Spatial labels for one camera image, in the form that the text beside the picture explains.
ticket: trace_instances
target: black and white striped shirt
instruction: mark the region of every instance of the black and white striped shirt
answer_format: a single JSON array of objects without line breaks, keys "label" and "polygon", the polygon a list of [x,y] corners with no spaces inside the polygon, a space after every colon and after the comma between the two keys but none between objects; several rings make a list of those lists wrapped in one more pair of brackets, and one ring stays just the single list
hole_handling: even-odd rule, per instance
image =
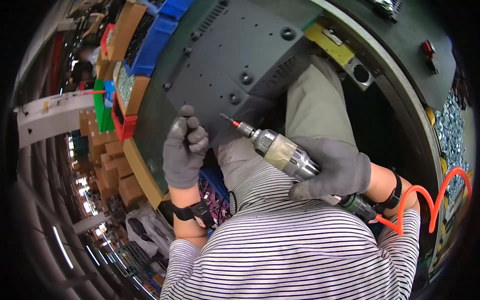
[{"label": "black and white striped shirt", "polygon": [[405,211],[402,237],[385,228],[376,241],[341,207],[289,200],[292,180],[274,167],[256,172],[235,189],[239,212],[203,249],[174,241],[160,298],[408,299],[419,213]]}]

